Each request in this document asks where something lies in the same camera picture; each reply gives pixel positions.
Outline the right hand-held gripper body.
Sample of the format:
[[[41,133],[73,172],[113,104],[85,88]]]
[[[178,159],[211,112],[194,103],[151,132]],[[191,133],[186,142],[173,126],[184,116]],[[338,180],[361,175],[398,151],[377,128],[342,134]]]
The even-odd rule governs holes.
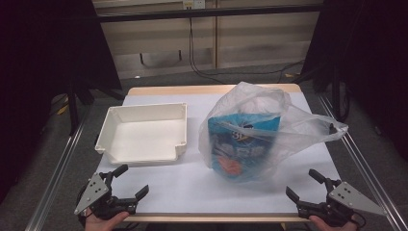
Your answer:
[[[364,227],[366,220],[359,211],[379,216],[387,215],[384,209],[347,182],[325,178],[326,184],[323,184],[327,190],[325,201],[312,203],[299,198],[296,209],[300,218],[317,216],[332,227],[340,227],[347,222]]]

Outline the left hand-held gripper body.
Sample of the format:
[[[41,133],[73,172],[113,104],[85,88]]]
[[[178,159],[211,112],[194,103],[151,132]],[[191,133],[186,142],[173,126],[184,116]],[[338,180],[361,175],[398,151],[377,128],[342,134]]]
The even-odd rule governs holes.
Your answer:
[[[100,219],[108,220],[121,212],[133,215],[139,201],[136,198],[118,198],[112,195],[112,181],[120,173],[94,173],[85,185],[80,199],[74,209],[74,214],[79,216],[86,209]]]

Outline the clear plastic bag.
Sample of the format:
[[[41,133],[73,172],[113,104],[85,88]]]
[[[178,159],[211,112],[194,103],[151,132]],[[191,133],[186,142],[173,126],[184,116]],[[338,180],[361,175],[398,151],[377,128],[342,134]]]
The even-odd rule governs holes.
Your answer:
[[[255,179],[274,173],[278,165],[293,154],[312,145],[336,141],[348,126],[325,115],[313,115],[295,106],[290,95],[277,88],[263,88],[241,82],[224,94],[208,113],[199,128],[198,149],[211,168],[208,119],[231,114],[275,114],[281,116],[277,132],[271,134],[274,144],[267,159],[268,168]]]

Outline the blue snack pouch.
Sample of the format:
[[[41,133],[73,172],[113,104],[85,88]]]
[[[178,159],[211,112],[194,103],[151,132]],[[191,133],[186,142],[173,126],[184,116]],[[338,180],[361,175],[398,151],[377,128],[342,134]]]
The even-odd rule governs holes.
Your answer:
[[[268,168],[280,115],[231,114],[208,119],[211,168],[222,177],[245,182]]]

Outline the person's left hand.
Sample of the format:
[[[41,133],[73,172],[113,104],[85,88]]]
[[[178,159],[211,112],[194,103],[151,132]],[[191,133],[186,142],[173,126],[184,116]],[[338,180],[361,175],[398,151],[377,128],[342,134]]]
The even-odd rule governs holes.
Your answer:
[[[127,212],[121,212],[108,220],[97,218],[91,209],[86,210],[85,231],[113,231],[113,229],[130,216]]]

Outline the person's right hand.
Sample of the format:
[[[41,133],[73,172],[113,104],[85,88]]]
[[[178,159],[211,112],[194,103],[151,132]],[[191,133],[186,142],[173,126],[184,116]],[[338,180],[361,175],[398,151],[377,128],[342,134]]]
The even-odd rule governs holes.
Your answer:
[[[332,227],[317,216],[309,216],[309,221],[311,221],[319,231],[357,231],[358,229],[357,225],[352,222],[347,222],[340,227]]]

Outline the white table mat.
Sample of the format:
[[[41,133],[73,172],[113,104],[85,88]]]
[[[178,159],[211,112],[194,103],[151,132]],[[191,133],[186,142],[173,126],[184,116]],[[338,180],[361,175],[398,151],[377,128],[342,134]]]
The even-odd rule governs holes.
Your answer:
[[[310,113],[301,93],[289,93],[293,104]],[[140,95],[128,97],[123,106],[186,103],[187,150],[176,161],[156,165],[129,166],[115,180],[118,196],[129,196],[144,184],[151,191],[140,205],[143,214],[291,214],[294,206],[285,196],[292,184],[312,200],[324,195],[310,190],[308,168],[317,167],[331,176],[337,170],[328,154],[326,142],[312,145],[281,162],[273,174],[246,182],[230,181],[209,168],[198,149],[199,128],[221,94]],[[103,154],[100,169],[114,166]]]

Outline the white plastic tray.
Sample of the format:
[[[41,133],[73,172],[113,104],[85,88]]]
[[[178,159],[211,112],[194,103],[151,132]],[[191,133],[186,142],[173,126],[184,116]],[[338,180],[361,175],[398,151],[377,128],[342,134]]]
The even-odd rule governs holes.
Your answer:
[[[174,162],[187,150],[187,115],[186,103],[111,107],[94,149],[114,165]]]

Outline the black stand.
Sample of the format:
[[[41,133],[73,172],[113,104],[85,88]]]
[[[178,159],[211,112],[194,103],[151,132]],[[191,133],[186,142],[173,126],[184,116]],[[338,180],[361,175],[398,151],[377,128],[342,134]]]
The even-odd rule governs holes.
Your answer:
[[[341,82],[340,70],[334,65],[331,81],[332,109],[335,118],[345,122],[349,115],[350,97],[344,83]]]
[[[70,114],[69,135],[72,136],[80,124],[77,110],[77,100],[80,100],[84,105],[91,105],[94,102],[94,97],[89,90],[89,82],[81,79],[70,79],[67,82],[66,93]]]

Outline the dark curtain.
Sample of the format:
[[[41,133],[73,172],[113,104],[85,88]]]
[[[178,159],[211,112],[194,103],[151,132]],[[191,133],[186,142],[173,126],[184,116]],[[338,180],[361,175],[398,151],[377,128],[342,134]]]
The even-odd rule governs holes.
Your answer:
[[[408,161],[408,0],[322,0],[301,75],[337,76]]]
[[[92,0],[0,0],[0,203],[31,161],[51,100],[121,84]]]

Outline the black horizontal bar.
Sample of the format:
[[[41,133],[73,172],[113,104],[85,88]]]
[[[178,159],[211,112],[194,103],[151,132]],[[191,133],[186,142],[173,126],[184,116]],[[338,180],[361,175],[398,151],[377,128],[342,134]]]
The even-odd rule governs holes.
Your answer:
[[[268,7],[249,7],[249,8],[181,10],[153,13],[110,13],[99,14],[96,17],[96,20],[100,23],[108,23],[108,22],[146,21],[146,20],[198,18],[213,16],[236,16],[252,14],[310,13],[320,12],[323,10],[323,8],[324,8],[323,4],[307,4],[307,5],[283,5]]]

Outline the metal floor rail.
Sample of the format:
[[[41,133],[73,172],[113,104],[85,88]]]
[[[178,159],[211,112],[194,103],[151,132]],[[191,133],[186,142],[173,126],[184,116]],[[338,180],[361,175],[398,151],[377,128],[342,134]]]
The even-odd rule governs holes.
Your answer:
[[[84,130],[86,120],[89,117],[89,111],[91,106],[86,106],[84,112],[80,116],[79,124],[74,130],[73,134],[69,136],[69,139],[64,147],[62,156],[54,169],[52,177],[46,187],[44,194],[41,197],[39,204],[37,205],[33,215],[31,216],[25,231],[41,231],[43,224],[46,221],[51,206],[55,200],[58,189],[62,183],[62,179],[69,165],[70,159],[74,153],[79,139]]]
[[[348,107],[348,133],[328,144],[330,155],[341,178],[386,211],[365,213],[363,231],[408,231],[408,163],[355,100]]]

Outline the white wall socket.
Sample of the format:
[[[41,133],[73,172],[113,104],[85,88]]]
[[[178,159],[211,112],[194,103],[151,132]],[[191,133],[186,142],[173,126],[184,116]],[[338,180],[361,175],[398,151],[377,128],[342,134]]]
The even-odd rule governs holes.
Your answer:
[[[183,0],[184,10],[202,10],[206,8],[205,0]]]

